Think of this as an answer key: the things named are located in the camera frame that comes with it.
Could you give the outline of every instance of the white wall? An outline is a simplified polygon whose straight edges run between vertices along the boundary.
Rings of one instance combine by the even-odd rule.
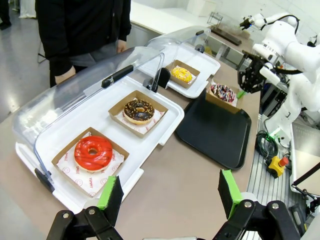
[[[320,0],[215,0],[217,11],[241,21],[243,17],[262,13],[268,17],[276,13],[288,12],[300,19],[298,40],[306,44],[309,37],[320,33]],[[266,28],[261,31],[250,29],[252,38],[260,42]]]
[[[155,9],[176,8],[179,0],[133,0]]]

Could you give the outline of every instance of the donut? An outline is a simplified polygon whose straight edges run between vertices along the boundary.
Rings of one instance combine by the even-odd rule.
[[[177,66],[171,70],[171,74],[177,79],[189,83],[192,80],[192,74],[187,69]]]
[[[112,145],[102,136],[87,136],[75,146],[74,159],[80,168],[89,172],[105,169],[112,159]]]
[[[210,89],[216,97],[227,103],[231,104],[236,98],[235,92],[226,85],[219,83],[213,84]]]
[[[155,114],[154,107],[147,101],[135,99],[124,106],[124,116],[136,125],[147,124]]]

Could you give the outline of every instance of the yellow glazed donut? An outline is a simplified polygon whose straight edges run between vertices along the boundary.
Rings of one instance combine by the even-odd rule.
[[[177,66],[174,69],[172,69],[171,74],[175,76],[177,79],[182,80],[186,83],[189,83],[192,80],[191,73],[187,69],[180,66]]]

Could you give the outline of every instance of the red icing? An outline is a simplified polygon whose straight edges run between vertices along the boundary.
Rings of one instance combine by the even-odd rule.
[[[105,168],[112,158],[112,145],[108,139],[101,136],[87,136],[75,146],[74,159],[84,169],[98,171]]]

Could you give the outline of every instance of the chocolate glazed donut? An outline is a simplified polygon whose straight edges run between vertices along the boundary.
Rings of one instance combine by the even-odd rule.
[[[133,124],[147,124],[154,114],[154,107],[144,100],[135,99],[124,106],[124,116]]]

